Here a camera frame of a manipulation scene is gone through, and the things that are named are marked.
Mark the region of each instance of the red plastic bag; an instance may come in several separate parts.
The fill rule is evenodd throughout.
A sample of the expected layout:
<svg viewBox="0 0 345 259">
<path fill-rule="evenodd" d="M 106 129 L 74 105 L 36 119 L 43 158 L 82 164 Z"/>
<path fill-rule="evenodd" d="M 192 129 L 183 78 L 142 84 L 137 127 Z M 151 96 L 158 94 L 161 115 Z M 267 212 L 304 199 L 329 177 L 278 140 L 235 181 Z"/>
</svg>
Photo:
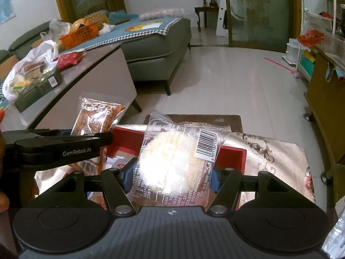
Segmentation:
<svg viewBox="0 0 345 259">
<path fill-rule="evenodd" d="M 57 68 L 59 70 L 66 69 L 77 63 L 84 57 L 85 51 L 69 52 L 59 56 Z"/>
<path fill-rule="evenodd" d="M 313 47 L 319 44 L 323 39 L 324 34 L 315 29 L 308 30 L 304 35 L 297 37 L 297 41 L 307 47 Z"/>
</svg>

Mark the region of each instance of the snack box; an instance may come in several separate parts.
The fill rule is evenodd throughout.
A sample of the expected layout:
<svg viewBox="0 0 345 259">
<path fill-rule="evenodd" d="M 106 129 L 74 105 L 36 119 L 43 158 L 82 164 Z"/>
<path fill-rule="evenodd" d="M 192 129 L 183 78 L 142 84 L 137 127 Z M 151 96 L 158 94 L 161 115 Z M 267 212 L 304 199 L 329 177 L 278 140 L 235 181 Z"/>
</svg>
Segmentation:
<svg viewBox="0 0 345 259">
<path fill-rule="evenodd" d="M 20 113 L 35 103 L 38 99 L 55 89 L 63 82 L 60 71 L 56 69 L 43 74 L 35 79 L 27 88 L 18 96 L 14 105 Z"/>
</svg>

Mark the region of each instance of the wooden cabinet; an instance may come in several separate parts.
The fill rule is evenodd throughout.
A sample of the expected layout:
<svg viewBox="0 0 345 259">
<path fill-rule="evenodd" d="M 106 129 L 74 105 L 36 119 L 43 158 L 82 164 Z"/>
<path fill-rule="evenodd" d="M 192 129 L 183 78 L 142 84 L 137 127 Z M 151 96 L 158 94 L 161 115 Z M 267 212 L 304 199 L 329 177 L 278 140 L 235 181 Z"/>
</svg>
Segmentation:
<svg viewBox="0 0 345 259">
<path fill-rule="evenodd" d="M 332 59 L 317 50 L 305 98 L 327 146 L 331 170 L 326 175 L 333 177 L 337 202 L 345 195 L 345 82 L 339 81 Z"/>
</svg>

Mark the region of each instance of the plastic bag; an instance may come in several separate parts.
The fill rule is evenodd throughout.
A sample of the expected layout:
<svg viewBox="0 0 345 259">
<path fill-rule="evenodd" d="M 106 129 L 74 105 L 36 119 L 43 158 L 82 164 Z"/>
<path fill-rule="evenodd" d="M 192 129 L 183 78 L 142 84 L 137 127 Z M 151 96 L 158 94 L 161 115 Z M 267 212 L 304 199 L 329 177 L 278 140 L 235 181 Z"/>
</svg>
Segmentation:
<svg viewBox="0 0 345 259">
<path fill-rule="evenodd" d="M 80 111 L 71 135 L 84 135 L 107 132 L 113 122 L 122 115 L 125 106 L 117 103 L 103 102 L 82 98 Z M 102 147 L 100 156 L 87 161 L 70 164 L 75 170 L 83 170 L 87 175 L 97 175 L 107 160 L 107 148 Z"/>
<path fill-rule="evenodd" d="M 150 12 L 142 13 L 139 15 L 141 21 L 159 19 L 162 17 L 180 17 L 185 16 L 185 11 L 183 8 L 160 8 Z"/>
<path fill-rule="evenodd" d="M 148 206 L 206 206 L 212 168 L 230 132 L 230 127 L 174 123 L 153 111 L 128 198 Z"/>
<path fill-rule="evenodd" d="M 98 31 L 98 35 L 103 35 L 105 33 L 113 31 L 115 28 L 116 25 L 103 23 L 103 29 Z"/>
<path fill-rule="evenodd" d="M 329 232 L 322 245 L 322 250 L 325 251 L 331 259 L 345 257 L 345 211 Z"/>
<path fill-rule="evenodd" d="M 49 32 L 52 34 L 53 40 L 69 34 L 71 24 L 69 22 L 63 22 L 58 19 L 53 19 L 49 23 Z"/>
<path fill-rule="evenodd" d="M 325 34 L 315 29 L 311 29 L 311 30 L 308 30 L 304 35 L 297 37 L 297 40 L 303 46 L 313 47 L 316 44 L 319 44 L 320 42 L 322 42 L 322 40 L 324 39 L 324 35 Z"/>
<path fill-rule="evenodd" d="M 49 69 L 51 69 L 56 66 L 56 61 L 54 61 L 54 59 L 58 54 L 57 44 L 51 40 L 44 41 L 38 47 L 32 49 L 26 57 L 14 65 L 11 72 L 7 75 L 2 86 L 4 97 L 9 102 L 14 102 L 17 99 L 18 93 L 14 92 L 12 87 L 15 84 L 23 82 L 23 77 L 20 75 L 23 65 L 27 65 L 27 62 L 34 64 L 44 60 Z"/>
</svg>

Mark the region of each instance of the barcode label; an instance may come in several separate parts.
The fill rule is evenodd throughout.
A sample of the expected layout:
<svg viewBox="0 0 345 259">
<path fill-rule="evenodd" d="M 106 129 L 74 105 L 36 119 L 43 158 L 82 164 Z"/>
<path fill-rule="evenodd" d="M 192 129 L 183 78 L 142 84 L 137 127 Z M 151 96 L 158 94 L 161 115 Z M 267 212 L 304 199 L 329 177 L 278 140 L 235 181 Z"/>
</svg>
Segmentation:
<svg viewBox="0 0 345 259">
<path fill-rule="evenodd" d="M 194 157 L 215 162 L 218 146 L 218 133 L 200 129 Z"/>
<path fill-rule="evenodd" d="M 48 79 L 48 81 L 49 81 L 50 85 L 52 86 L 52 88 L 55 87 L 56 85 L 58 85 L 58 82 L 55 80 L 55 77 L 50 77 Z"/>
<path fill-rule="evenodd" d="M 97 166 L 88 161 L 79 162 L 79 166 L 85 173 L 97 175 Z"/>
</svg>

